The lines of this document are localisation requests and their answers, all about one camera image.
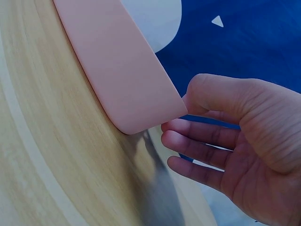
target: white spot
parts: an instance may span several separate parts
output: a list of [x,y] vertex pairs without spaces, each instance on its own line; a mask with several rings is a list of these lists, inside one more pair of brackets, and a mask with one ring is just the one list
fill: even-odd
[[217,16],[211,22],[217,26],[224,27],[224,24],[222,23],[222,19],[220,16]]
[[154,52],[167,46],[178,33],[181,0],[121,0]]

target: hand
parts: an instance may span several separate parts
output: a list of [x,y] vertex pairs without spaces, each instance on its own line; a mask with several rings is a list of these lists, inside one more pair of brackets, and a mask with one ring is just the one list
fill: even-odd
[[169,167],[224,193],[262,223],[301,225],[301,95],[261,80],[203,74],[183,99],[189,114],[241,130],[181,119],[163,124],[164,146],[223,171],[174,156]]

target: wooden surface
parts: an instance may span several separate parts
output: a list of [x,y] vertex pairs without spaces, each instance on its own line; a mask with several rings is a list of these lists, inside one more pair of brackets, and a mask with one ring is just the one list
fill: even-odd
[[51,0],[0,0],[0,119],[0,226],[216,225],[157,129],[108,121]]

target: blue background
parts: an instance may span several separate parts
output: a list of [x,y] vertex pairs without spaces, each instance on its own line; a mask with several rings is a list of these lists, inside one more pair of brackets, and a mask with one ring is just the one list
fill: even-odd
[[[218,15],[224,28],[211,23]],[[198,73],[258,78],[301,93],[301,1],[183,0],[179,31],[156,55],[181,96]]]

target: white triangle pattern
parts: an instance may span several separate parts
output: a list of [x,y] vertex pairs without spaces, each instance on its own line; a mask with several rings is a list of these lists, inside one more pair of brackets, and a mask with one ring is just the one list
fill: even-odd
[[224,24],[222,23],[222,19],[220,16],[217,16],[211,22],[217,26],[224,27]]

